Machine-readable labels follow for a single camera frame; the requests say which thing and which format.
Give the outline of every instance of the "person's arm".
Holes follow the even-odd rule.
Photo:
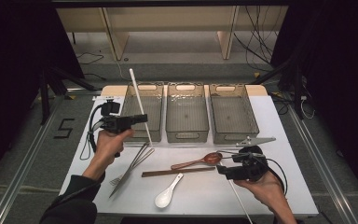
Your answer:
[[[234,180],[234,183],[250,190],[258,201],[268,207],[278,219],[279,223],[297,224],[289,203],[284,197],[280,182],[270,171],[267,171],[256,182]]]
[[[97,208],[92,202],[98,193],[104,172],[123,150],[125,138],[133,136],[133,130],[118,135],[107,131],[98,134],[97,150],[83,175],[72,175],[63,195],[58,196],[40,219],[40,223],[93,223]]]

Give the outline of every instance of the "plastic storage container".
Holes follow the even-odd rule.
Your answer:
[[[213,142],[235,144],[259,133],[244,84],[211,84]]]
[[[161,141],[161,115],[162,97],[164,94],[163,82],[138,82],[138,92],[145,114],[147,114],[147,127],[153,142]],[[142,114],[141,107],[136,96],[135,88],[130,83],[124,99],[121,116]],[[148,142],[147,131],[144,123],[132,125],[135,135],[127,138],[126,142]]]
[[[202,83],[168,83],[166,132],[169,143],[207,141],[209,123]]]

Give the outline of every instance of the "white stick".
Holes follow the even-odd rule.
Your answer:
[[[135,89],[136,98],[138,98],[139,107],[141,108],[141,113],[144,114],[145,113],[144,107],[142,106],[141,97],[139,96],[139,92],[138,92],[138,85],[136,84],[135,75],[133,74],[132,68],[130,68],[130,75],[132,79],[133,88]],[[153,147],[153,142],[152,142],[152,138],[150,137],[149,127],[147,126],[147,122],[145,122],[145,127],[146,127],[147,136],[149,137],[150,146]]]

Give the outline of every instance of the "wooden spoon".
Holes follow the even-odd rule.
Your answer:
[[[212,153],[208,153],[206,156],[204,156],[204,158],[199,159],[197,161],[188,161],[188,162],[184,162],[184,163],[180,163],[180,164],[175,164],[171,166],[172,170],[176,170],[176,169],[180,169],[183,167],[187,167],[189,165],[198,163],[198,162],[204,162],[210,165],[216,165],[218,162],[220,162],[223,158],[223,155],[221,153],[218,152],[212,152]]]

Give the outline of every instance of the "white table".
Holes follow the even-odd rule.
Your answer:
[[[298,167],[271,98],[263,94],[249,94],[260,130],[257,137],[276,137],[276,141],[259,146],[268,159],[275,160],[283,168],[289,186],[286,198],[293,213],[297,217],[316,216],[318,214],[317,208]],[[96,101],[93,108],[101,103],[103,101]],[[100,113],[97,112],[94,122],[99,120],[100,117]],[[246,213],[249,215],[271,214],[267,207],[256,200],[250,191],[232,184],[232,181],[226,180],[224,175],[218,174],[217,170],[185,173],[174,190],[171,203],[163,209],[156,207],[154,205],[156,196],[173,182],[176,175],[141,177],[142,172],[169,170],[172,164],[201,159],[207,153],[218,149],[228,149],[234,152],[239,150],[234,146],[214,145],[211,131],[206,143],[169,144],[164,128],[165,119],[163,119],[161,127],[162,140],[153,144],[156,151],[132,171],[126,183],[111,198],[109,198],[109,195],[113,187],[109,184],[109,181],[124,174],[142,143],[126,143],[121,156],[116,158],[115,162],[108,167],[106,179],[94,200],[99,213],[142,217],[244,217]],[[87,161],[79,159],[86,141],[87,129],[88,125],[79,142],[68,175],[63,182],[61,193],[66,190],[70,176],[81,175],[90,163],[90,159]],[[227,167],[239,165],[231,159],[222,160],[221,164]],[[273,162],[269,162],[268,165],[283,179],[281,170]]]

